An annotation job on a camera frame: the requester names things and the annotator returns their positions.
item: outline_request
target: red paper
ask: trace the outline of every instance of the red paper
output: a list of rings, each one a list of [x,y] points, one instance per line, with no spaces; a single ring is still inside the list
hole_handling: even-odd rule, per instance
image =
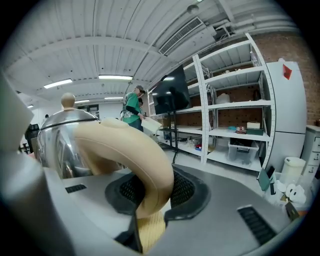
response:
[[[285,64],[283,64],[283,76],[289,80],[291,73],[292,73],[292,69],[288,68]]]

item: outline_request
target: green shirt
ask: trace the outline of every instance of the green shirt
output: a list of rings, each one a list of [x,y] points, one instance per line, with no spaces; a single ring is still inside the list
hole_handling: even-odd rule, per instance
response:
[[[141,113],[141,110],[139,108],[138,95],[136,95],[134,92],[129,92],[123,99],[123,107],[122,107],[123,119],[122,119],[122,121],[126,122],[127,124],[131,124],[132,122],[139,119],[139,116],[126,110],[126,106],[132,107],[136,111]]]

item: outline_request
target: white metal shelving unit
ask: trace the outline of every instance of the white metal shelving unit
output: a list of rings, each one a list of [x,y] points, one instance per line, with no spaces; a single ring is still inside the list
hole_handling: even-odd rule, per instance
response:
[[[202,115],[202,129],[195,126],[178,126],[180,133],[194,134],[202,136],[202,151],[195,150],[186,146],[186,143],[179,142],[178,148],[201,157],[200,162],[205,164],[207,159],[217,162],[233,165],[248,170],[259,172],[261,168],[265,168],[272,149],[272,144],[275,134],[276,110],[275,98],[272,81],[266,63],[251,36],[246,33],[247,40],[229,45],[225,48],[214,51],[206,56],[199,58],[196,54],[192,57],[193,62],[185,66],[184,73],[187,81],[195,81],[194,84],[188,86],[189,94],[200,95],[201,106],[195,106],[188,109],[178,110],[176,113],[191,113],[201,112]],[[257,62],[252,60],[251,52],[255,52]],[[218,74],[226,70],[238,70]],[[208,105],[208,90],[212,94],[212,102],[216,102],[217,91],[222,89],[236,88],[241,86],[259,85],[261,100],[257,101],[241,101],[230,102],[223,104]],[[265,97],[264,87],[267,88],[268,94]],[[148,101],[152,96],[152,90],[148,91]],[[150,107],[154,106],[153,99],[149,102],[150,114],[152,113]],[[237,109],[237,108],[270,108],[271,110],[271,130],[267,131],[264,111],[262,111],[262,127],[264,129],[263,135],[238,134],[234,131],[228,130],[226,127],[218,126],[218,111],[223,109]],[[214,123],[209,122],[209,111],[213,111]],[[151,114],[151,117],[160,117],[166,114]],[[250,165],[242,164],[240,161],[228,160],[228,147],[216,146],[212,152],[208,152],[208,142],[210,136],[215,138],[239,138],[246,140],[254,140],[264,145],[265,158],[261,165],[259,156],[257,154],[255,160]]]

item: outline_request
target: white refrigerator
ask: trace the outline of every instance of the white refrigerator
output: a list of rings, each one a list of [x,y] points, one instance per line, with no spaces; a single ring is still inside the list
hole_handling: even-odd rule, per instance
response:
[[[284,77],[286,65],[292,70],[289,80]],[[266,171],[270,166],[281,172],[286,157],[300,158],[307,125],[307,104],[304,82],[293,61],[267,63],[275,98],[275,134]]]

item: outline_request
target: person's hand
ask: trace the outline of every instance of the person's hand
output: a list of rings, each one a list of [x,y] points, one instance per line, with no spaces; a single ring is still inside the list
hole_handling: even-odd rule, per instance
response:
[[[140,118],[141,121],[142,121],[143,119],[145,119],[144,115],[141,114],[141,113],[138,114],[138,117]]]

